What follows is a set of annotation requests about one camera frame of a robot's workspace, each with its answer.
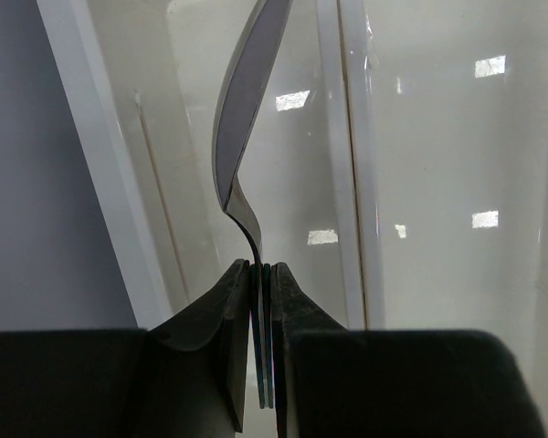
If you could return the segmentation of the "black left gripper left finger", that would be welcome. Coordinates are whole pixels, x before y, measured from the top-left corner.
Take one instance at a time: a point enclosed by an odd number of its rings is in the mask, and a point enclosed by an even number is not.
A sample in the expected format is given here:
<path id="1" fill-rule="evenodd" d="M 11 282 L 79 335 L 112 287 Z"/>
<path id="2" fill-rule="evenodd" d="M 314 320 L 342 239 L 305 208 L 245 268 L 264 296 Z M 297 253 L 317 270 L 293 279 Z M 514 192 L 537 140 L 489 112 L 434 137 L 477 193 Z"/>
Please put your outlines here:
<path id="1" fill-rule="evenodd" d="M 250 272 L 234 262 L 160 326 L 0 332 L 0 437 L 232 437 Z"/>

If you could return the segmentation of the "silver spoon teal handle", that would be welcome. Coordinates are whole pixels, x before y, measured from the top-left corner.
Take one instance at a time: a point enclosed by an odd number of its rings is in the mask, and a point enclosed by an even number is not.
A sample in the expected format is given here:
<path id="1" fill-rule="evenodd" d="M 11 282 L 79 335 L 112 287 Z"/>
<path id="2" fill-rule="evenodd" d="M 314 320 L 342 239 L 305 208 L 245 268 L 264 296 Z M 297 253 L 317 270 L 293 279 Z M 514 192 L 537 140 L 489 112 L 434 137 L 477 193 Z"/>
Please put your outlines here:
<path id="1" fill-rule="evenodd" d="M 229 60 L 212 137 L 212 172 L 223 213 L 247 238 L 254 257 L 250 313 L 259 406 L 275 407 L 271 328 L 271 266 L 263 261 L 261 229 L 238 171 L 264 98 L 290 13 L 290 1 L 257 1 Z"/>

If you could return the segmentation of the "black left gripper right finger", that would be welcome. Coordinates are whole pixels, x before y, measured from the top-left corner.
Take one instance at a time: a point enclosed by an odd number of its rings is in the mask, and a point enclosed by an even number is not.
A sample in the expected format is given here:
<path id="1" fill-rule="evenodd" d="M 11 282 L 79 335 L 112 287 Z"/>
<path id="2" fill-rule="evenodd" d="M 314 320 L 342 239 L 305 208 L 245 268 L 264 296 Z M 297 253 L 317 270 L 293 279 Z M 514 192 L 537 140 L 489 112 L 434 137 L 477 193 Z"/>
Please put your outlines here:
<path id="1" fill-rule="evenodd" d="M 282 437 L 543 437 L 517 360 L 473 329 L 349 330 L 271 268 Z"/>

